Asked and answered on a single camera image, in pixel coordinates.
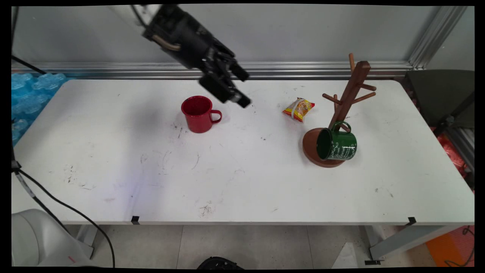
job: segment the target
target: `table leg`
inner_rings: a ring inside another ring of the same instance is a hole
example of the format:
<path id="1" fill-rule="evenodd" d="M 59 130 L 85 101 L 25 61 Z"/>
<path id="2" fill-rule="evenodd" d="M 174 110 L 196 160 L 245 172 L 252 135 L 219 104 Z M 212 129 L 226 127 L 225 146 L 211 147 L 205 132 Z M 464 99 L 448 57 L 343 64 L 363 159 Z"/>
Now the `table leg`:
<path id="1" fill-rule="evenodd" d="M 86 256 L 91 259 L 93 255 L 93 242 L 96 237 L 97 228 L 90 224 L 84 224 L 79 229 L 76 239 L 81 243 L 81 248 L 84 250 Z"/>
<path id="2" fill-rule="evenodd" d="M 431 239 L 448 233 L 460 226 L 445 225 L 410 225 L 400 232 L 382 238 L 375 226 L 366 226 L 371 247 L 369 249 L 373 260 L 386 260 L 386 258 L 409 250 Z"/>

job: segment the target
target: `snack bag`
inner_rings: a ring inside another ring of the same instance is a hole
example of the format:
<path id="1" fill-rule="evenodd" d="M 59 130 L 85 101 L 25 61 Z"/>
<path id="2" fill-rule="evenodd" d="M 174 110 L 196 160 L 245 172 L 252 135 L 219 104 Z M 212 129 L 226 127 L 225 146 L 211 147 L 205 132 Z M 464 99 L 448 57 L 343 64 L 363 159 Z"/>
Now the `snack bag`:
<path id="1" fill-rule="evenodd" d="M 299 122 L 303 122 L 303 117 L 315 106 L 305 99 L 298 98 L 295 102 L 290 104 L 283 110 L 283 114 L 290 116 L 292 119 L 296 119 Z"/>

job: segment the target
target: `white table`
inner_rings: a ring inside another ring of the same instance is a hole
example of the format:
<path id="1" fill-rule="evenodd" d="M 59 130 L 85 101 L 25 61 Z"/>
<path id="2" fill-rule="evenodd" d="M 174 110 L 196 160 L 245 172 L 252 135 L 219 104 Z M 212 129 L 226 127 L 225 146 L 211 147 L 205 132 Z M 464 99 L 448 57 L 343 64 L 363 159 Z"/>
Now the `white table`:
<path id="1" fill-rule="evenodd" d="M 410 227 L 434 226 L 424 234 L 432 237 L 474 224 L 473 193 L 398 82 L 366 81 L 377 95 L 346 118 L 358 142 L 352 160 L 325 169 L 305 157 L 303 135 L 333 115 L 322 93 L 340 97 L 346 83 L 239 82 L 253 101 L 243 109 L 197 81 L 72 80 L 16 145 L 16 158 L 99 224 L 138 216 L 139 224 L 376 226 L 414 217 Z M 204 134 L 189 131 L 180 110 L 193 95 L 223 113 Z M 281 113 L 297 97 L 316 103 L 303 124 Z M 87 223 L 30 185 L 62 222 Z M 12 175 L 12 213 L 34 207 Z M 373 258 L 389 253 L 387 241 Z"/>

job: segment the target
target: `wooden base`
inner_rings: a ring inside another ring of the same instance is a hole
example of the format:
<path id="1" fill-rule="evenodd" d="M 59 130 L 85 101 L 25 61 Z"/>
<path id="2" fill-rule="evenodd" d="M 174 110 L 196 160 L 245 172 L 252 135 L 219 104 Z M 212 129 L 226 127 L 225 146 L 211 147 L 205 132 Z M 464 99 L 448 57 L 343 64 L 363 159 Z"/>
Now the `wooden base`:
<path id="1" fill-rule="evenodd" d="M 317 154 L 317 137 L 323 128 L 315 128 L 306 132 L 303 136 L 303 153 L 315 165 L 324 168 L 334 168 L 340 166 L 345 160 L 321 160 Z"/>

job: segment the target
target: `red mug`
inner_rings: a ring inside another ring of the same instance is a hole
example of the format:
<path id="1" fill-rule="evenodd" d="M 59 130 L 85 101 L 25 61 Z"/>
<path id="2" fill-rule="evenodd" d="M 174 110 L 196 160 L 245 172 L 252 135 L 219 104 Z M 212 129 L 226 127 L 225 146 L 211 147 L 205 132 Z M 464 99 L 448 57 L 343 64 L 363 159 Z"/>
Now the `red mug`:
<path id="1" fill-rule="evenodd" d="M 212 110 L 212 102 L 204 96 L 193 96 L 182 103 L 182 113 L 189 129 L 194 133 L 207 132 L 214 123 L 219 123 L 222 113 L 219 110 Z M 211 114 L 219 114 L 218 120 L 212 120 Z"/>

